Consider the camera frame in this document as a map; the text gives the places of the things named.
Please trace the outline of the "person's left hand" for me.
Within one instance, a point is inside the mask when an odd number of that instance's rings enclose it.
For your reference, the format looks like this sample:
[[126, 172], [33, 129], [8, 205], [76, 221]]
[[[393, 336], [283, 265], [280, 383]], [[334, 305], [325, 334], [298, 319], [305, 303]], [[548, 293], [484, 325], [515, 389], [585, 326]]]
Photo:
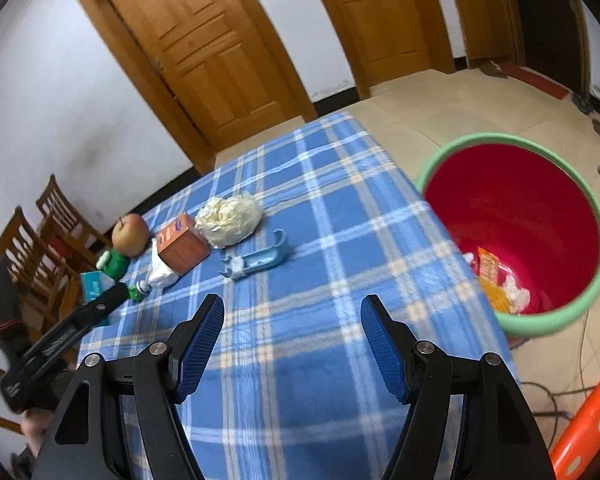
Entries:
[[27, 438], [28, 448], [34, 458], [38, 457], [53, 418], [53, 412], [41, 410], [40, 408], [31, 408], [23, 415], [20, 429]]

